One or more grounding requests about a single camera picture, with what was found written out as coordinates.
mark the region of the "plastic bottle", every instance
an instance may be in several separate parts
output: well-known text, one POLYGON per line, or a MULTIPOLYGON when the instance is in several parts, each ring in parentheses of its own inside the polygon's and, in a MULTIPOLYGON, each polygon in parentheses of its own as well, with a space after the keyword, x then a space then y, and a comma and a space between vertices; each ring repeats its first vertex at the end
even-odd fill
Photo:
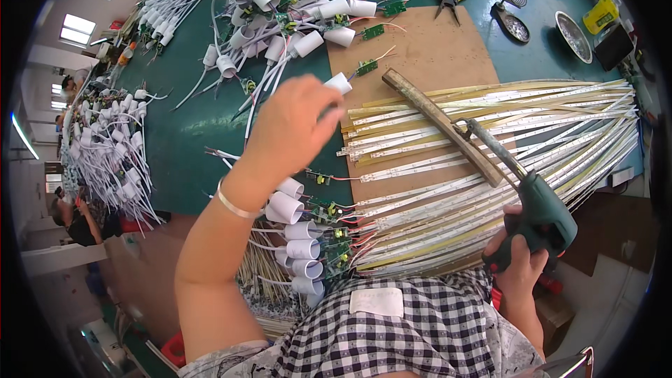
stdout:
POLYGON ((596 35, 611 21, 618 18, 618 5, 614 0, 599 0, 585 15, 583 23, 591 34, 596 35))
POLYGON ((135 50, 135 41, 126 46, 126 48, 122 51, 122 55, 119 56, 117 64, 120 66, 127 65, 130 58, 133 57, 133 50, 135 50))

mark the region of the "metal dish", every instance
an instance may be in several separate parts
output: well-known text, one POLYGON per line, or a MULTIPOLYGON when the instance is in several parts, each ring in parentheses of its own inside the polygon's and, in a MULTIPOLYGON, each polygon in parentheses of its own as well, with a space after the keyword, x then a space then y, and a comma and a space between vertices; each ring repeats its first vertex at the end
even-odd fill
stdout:
POLYGON ((566 13, 558 11, 555 13, 555 24, 569 47, 574 51, 574 54, 583 63, 592 63, 593 52, 588 43, 588 38, 586 38, 576 22, 566 13))

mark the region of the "wooden bar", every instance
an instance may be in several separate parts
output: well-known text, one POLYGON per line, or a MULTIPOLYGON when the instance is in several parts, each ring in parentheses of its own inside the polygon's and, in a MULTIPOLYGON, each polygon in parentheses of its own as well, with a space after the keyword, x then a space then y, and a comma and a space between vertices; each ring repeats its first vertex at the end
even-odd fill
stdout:
POLYGON ((405 97, 410 101, 411 104, 420 111, 421 114, 431 120, 452 143, 456 144, 469 162, 474 164, 483 178, 492 187, 499 186, 502 181, 501 173, 478 149, 464 140, 462 136, 455 131, 450 118, 443 113, 441 108, 394 69, 388 69, 382 76, 382 80, 392 87, 392 89, 396 90, 402 97, 405 97))

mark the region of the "checkered apron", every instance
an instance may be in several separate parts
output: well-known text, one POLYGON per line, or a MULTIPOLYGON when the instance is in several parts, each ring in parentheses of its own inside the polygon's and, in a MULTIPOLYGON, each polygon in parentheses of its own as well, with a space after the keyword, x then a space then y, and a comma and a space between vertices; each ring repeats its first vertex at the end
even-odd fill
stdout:
POLYGON ((277 341, 273 376, 370 377, 395 371, 421 376, 488 377, 495 372, 483 304, 491 277, 482 268, 446 279, 357 279, 339 283, 301 323, 277 341), (349 313, 357 289, 396 287, 404 317, 349 313))

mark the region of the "silver bangle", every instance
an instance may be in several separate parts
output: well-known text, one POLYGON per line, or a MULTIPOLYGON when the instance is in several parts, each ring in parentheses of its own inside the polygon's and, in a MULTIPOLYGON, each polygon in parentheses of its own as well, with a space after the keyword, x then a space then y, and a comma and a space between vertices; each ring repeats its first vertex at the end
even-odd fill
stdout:
POLYGON ((226 208, 227 208, 228 210, 230 210, 234 215, 236 215, 236 216, 240 216, 240 217, 244 217, 244 218, 246 218, 246 219, 256 219, 256 218, 258 218, 259 216, 261 216, 262 214, 264 214, 264 211, 263 211, 263 210, 258 211, 257 213, 254 214, 254 213, 252 213, 252 212, 247 212, 247 211, 244 211, 244 210, 239 209, 239 208, 237 208, 236 206, 234 206, 233 203, 231 203, 229 200, 227 200, 226 197, 224 197, 224 195, 222 194, 222 191, 221 191, 220 187, 221 187, 221 185, 222 185, 222 181, 223 181, 223 180, 224 180, 224 178, 222 178, 222 179, 217 183, 217 196, 219 196, 219 200, 220 200, 220 201, 224 204, 224 206, 226 206, 226 208))

